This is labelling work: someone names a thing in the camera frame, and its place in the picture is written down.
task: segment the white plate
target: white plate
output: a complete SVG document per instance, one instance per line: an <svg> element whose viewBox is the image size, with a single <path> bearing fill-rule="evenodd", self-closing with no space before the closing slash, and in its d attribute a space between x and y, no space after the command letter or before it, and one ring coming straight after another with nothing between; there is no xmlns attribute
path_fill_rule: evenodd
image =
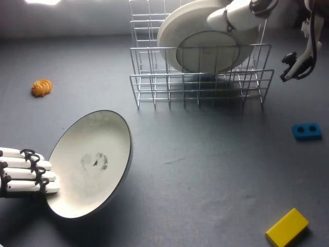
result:
<svg viewBox="0 0 329 247"><path fill-rule="evenodd" d="M243 63L258 38L258 28L245 31L218 32L207 25L207 17L228 5L227 0L198 0L183 5L161 25L158 47L234 46L225 48L161 49L162 57L178 71L213 73L230 70Z"/></svg>
<svg viewBox="0 0 329 247"><path fill-rule="evenodd" d="M60 182L60 192L47 197L50 208L77 218L104 205L127 175L132 156L129 126L119 114L97 111L82 117L50 156Z"/></svg>

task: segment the dark gray tabletop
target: dark gray tabletop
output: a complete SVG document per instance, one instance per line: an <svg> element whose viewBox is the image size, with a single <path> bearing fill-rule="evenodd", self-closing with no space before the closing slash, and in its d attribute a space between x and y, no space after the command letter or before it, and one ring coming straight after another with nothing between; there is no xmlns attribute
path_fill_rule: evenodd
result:
<svg viewBox="0 0 329 247"><path fill-rule="evenodd" d="M182 103L144 103L129 83L131 37L0 44L0 146L49 158L80 117L111 109L135 144L129 175L115 198L84 220L64 220L43 200L0 200L0 243L8 246L270 246L265 232L292 208L310 221L298 246L329 244L329 44L313 74L281 82L287 53L304 51L300 31L267 31L276 72L264 110L244 113ZM47 97L30 95L40 78ZM293 124L318 122L323 140L297 143Z"/></svg>

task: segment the white wall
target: white wall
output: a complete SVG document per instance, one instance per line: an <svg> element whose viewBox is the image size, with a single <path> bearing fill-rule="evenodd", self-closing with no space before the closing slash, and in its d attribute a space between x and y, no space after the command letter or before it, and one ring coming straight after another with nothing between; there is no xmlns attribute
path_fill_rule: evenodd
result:
<svg viewBox="0 0 329 247"><path fill-rule="evenodd" d="M163 4L163 0L150 0L154 1ZM167 12L178 2L166 0ZM292 0L280 0L269 27L292 25L295 9ZM130 33L130 20L128 0L62 0L54 6L0 0L2 38L126 34Z"/></svg>

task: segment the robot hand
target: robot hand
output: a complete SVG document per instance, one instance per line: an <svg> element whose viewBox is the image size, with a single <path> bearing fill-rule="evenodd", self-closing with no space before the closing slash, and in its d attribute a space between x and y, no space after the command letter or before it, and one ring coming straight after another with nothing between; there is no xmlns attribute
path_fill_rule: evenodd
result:
<svg viewBox="0 0 329 247"><path fill-rule="evenodd" d="M59 183L50 169L51 163L33 150L0 148L0 197L57 193Z"/></svg>

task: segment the silver wire dish rack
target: silver wire dish rack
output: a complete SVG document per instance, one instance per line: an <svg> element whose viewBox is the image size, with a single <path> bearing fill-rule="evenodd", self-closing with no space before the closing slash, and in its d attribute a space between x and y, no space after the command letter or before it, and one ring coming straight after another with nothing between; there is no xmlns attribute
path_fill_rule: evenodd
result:
<svg viewBox="0 0 329 247"><path fill-rule="evenodd" d="M200 53L203 49L207 52L218 54L220 49L233 49L232 63L235 52L239 52L241 46L217 46L217 47L157 47L157 32L170 14L182 6L182 0L130 0L131 9L131 34L134 47L130 49L134 74L130 76L130 83L134 93L136 106L144 101L153 102L154 108L157 102L168 102L169 108L172 101L181 100L186 107L187 101L196 101L200 107L202 102L211 101L213 106L224 102L229 105L232 100L240 100L244 107L247 99L258 99L263 106L268 89L270 87L274 70L265 69L271 45L263 44L266 22L259 27L262 34L259 44L248 45L251 47L248 58L239 66L231 67L227 72L213 73L185 73L171 67L160 54L171 49L179 51L184 66L184 50L196 49L199 52L199 68L202 64Z"/></svg>

